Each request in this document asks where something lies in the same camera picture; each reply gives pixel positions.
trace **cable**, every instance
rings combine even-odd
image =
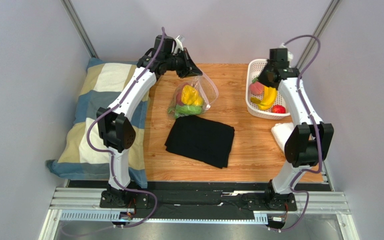
[[[285,213],[281,218],[285,218],[284,221],[287,222],[287,216],[288,216],[288,204],[285,203]]]
[[[133,193],[140,193],[140,194],[148,194],[148,195],[151,195],[153,197],[153,199],[155,199],[155,204],[153,206],[153,209],[152,211],[149,213],[148,216],[144,217],[142,220],[136,222],[136,223],[133,223],[133,224],[130,224],[130,225],[125,225],[123,226],[123,228],[132,228],[132,227],[135,227],[137,225],[140,225],[142,223],[144,223],[146,220],[148,220],[155,212],[155,210],[157,209],[157,205],[158,205],[158,199],[157,199],[157,196],[155,194],[153,194],[152,192],[150,191],[145,191],[145,190],[137,190],[137,189],[131,189],[131,188],[126,188],[124,186],[121,185],[121,183],[118,181],[117,179],[117,176],[115,175],[115,170],[114,170],[114,152],[112,150],[109,150],[109,149],[99,149],[97,147],[95,147],[92,142],[90,141],[90,133],[92,132],[92,128],[96,125],[97,122],[99,122],[102,118],[104,118],[106,115],[108,115],[109,113],[111,113],[113,110],[115,110],[116,108],[118,108],[123,102],[124,100],[126,99],[127,95],[129,94],[129,92],[131,92],[131,90],[133,89],[134,85],[136,83],[139,82],[139,79],[146,73],[146,71],[152,66],[152,63],[155,61],[155,58],[157,57],[158,53],[160,52],[161,50],[161,47],[163,46],[163,42],[164,42],[164,38],[166,36],[166,31],[165,31],[165,28],[162,27],[162,36],[161,36],[161,41],[159,42],[159,45],[158,45],[158,48],[156,49],[156,52],[155,54],[153,55],[153,57],[151,58],[151,60],[149,61],[149,63],[147,64],[147,66],[143,69],[143,71],[136,77],[136,79],[133,81],[133,83],[130,85],[130,87],[127,89],[127,91],[125,92],[124,96],[122,96],[121,100],[119,101],[119,103],[117,103],[114,107],[112,107],[111,109],[107,110],[106,112],[104,112],[102,115],[100,115],[98,118],[96,118],[96,120],[93,121],[93,123],[90,125],[90,127],[88,128],[87,130],[87,135],[86,135],[86,138],[87,138],[87,143],[88,145],[90,146],[91,149],[93,149],[94,151],[96,152],[99,152],[99,153],[109,153],[110,154],[110,172],[111,172],[111,175],[113,177],[113,180],[114,182],[118,185],[118,187],[120,187],[122,190],[124,191],[129,191],[129,192],[133,192]],[[108,227],[104,227],[104,228],[101,228],[99,230],[96,230],[96,231],[92,231],[92,232],[89,232],[89,233],[85,233],[85,234],[69,234],[69,233],[66,233],[65,231],[63,231],[62,228],[60,228],[60,232],[63,233],[64,235],[68,236],[68,237],[72,237],[72,238],[81,238],[81,237],[85,237],[85,236],[89,236],[89,235],[93,235],[93,234],[96,234],[98,232],[101,232],[101,231],[104,231],[104,230],[108,230],[108,229],[112,229],[114,228],[114,226],[108,226]]]
[[[276,228],[273,228],[273,230],[275,232],[278,232],[278,233],[281,233],[281,232],[286,232],[286,231],[290,231],[292,229],[294,229],[303,219],[303,217],[305,216],[305,212],[306,212],[306,209],[308,209],[308,204],[309,204],[309,192],[308,191],[297,191],[297,190],[294,190],[293,188],[293,185],[294,183],[297,181],[297,179],[304,173],[304,172],[309,172],[309,173],[313,173],[313,174],[319,174],[321,171],[322,171],[322,147],[321,147],[321,136],[319,134],[319,129],[318,129],[318,125],[317,125],[317,122],[314,118],[314,116],[312,115],[311,113],[311,110],[309,109],[309,106],[308,104],[306,103],[306,100],[305,100],[305,97],[303,96],[303,93],[302,93],[302,90],[300,89],[300,81],[302,79],[302,76],[303,76],[303,73],[308,69],[308,67],[314,62],[314,60],[316,59],[316,57],[318,56],[318,53],[319,51],[321,50],[321,41],[319,40],[318,37],[314,36],[314,35],[310,35],[310,34],[306,34],[306,35],[300,35],[300,36],[296,36],[288,41],[286,41],[284,43],[284,45],[287,45],[289,43],[291,43],[292,41],[294,40],[297,40],[297,39],[301,39],[301,38],[312,38],[312,39],[315,39],[315,41],[317,42],[317,49],[316,49],[316,52],[315,54],[313,55],[312,59],[307,63],[307,65],[303,68],[303,70],[300,72],[300,74],[298,75],[297,77],[297,91],[298,91],[298,94],[300,96],[300,99],[301,99],[301,102],[303,103],[304,105],[304,108],[306,108],[306,112],[307,114],[309,115],[310,117],[310,120],[313,124],[313,127],[315,129],[315,135],[316,135],[316,146],[317,146],[317,158],[318,158],[318,170],[312,170],[312,169],[302,169],[301,171],[299,171],[295,177],[292,179],[292,181],[289,183],[289,188],[291,189],[291,191],[293,193],[296,193],[296,194],[301,194],[301,193],[305,193],[306,194],[306,203],[304,204],[304,208],[303,208],[303,211],[301,212],[301,215],[300,217],[298,218],[298,220],[293,224],[291,225],[290,227],[287,227],[285,229],[276,229]]]
[[[130,203],[128,204],[128,209],[130,208],[130,206],[132,205],[132,202],[134,202],[134,212],[133,212],[133,214],[131,214],[131,213],[129,213],[128,211],[127,211],[127,216],[128,217],[130,217],[131,219],[133,219],[133,217],[136,215],[136,199],[135,198],[133,198],[132,200],[130,200]]]

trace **white towel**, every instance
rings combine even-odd
[[[292,122],[288,123],[277,123],[272,127],[272,134],[275,137],[276,143],[282,149],[282,152],[285,154],[285,143],[290,137],[291,133],[294,130],[294,125]]]

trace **gray floor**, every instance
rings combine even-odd
[[[287,225],[298,216],[289,214]],[[71,221],[61,222],[69,234],[85,234],[108,227],[109,222]],[[194,223],[144,223],[127,229],[109,229],[97,234],[72,238],[60,232],[55,240],[342,240],[336,215],[306,215],[292,231],[276,233],[264,225],[246,224],[194,224]]]

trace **wooden surface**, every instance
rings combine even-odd
[[[164,143],[174,124],[167,108],[176,87],[188,79],[167,72],[150,90],[145,124],[144,158],[149,181],[268,182],[281,170],[285,157],[271,128],[291,122],[291,117],[268,120],[252,116],[245,102],[247,64],[198,64],[214,81],[219,97],[200,117],[235,128],[228,167],[217,168],[166,151]],[[322,182],[321,174],[306,173],[302,182]]]

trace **black cloth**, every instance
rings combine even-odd
[[[167,141],[166,150],[217,168],[227,168],[235,129],[221,122],[198,116],[176,119]]]

